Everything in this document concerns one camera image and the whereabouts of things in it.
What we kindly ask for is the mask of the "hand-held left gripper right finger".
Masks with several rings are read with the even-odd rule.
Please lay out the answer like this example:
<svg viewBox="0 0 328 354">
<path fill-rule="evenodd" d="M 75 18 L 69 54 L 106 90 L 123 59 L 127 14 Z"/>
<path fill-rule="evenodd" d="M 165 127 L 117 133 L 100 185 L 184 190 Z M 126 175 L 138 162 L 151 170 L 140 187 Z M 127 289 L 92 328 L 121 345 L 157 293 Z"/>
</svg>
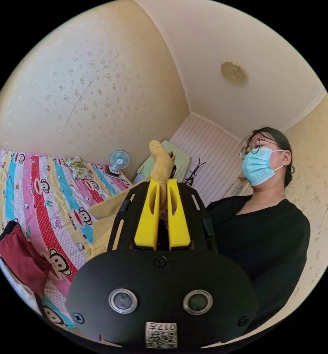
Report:
<svg viewBox="0 0 328 354">
<path fill-rule="evenodd" d="M 188 247 L 191 242 L 177 180 L 167 181 L 169 247 Z"/>
</svg>

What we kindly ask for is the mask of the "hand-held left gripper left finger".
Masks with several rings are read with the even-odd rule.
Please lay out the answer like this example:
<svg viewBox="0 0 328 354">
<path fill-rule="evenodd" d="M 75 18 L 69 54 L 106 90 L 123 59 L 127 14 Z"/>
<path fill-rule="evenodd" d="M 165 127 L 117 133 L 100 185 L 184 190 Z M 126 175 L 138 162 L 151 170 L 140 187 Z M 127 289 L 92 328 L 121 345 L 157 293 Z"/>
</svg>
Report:
<svg viewBox="0 0 328 354">
<path fill-rule="evenodd" d="M 134 237 L 135 247 L 156 247 L 160 211 L 160 185 L 151 179 Z"/>
</svg>

